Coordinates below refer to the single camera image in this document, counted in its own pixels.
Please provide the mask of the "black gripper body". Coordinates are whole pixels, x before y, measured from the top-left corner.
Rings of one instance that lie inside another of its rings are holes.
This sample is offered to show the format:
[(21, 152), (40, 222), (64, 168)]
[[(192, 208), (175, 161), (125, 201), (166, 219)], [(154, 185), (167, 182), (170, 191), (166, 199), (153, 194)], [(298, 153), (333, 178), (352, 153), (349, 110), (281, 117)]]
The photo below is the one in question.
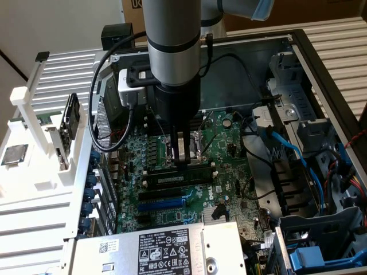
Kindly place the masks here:
[(201, 77), (197, 74), (184, 85), (154, 87), (157, 110), (161, 118), (177, 128), (189, 123), (200, 107)]

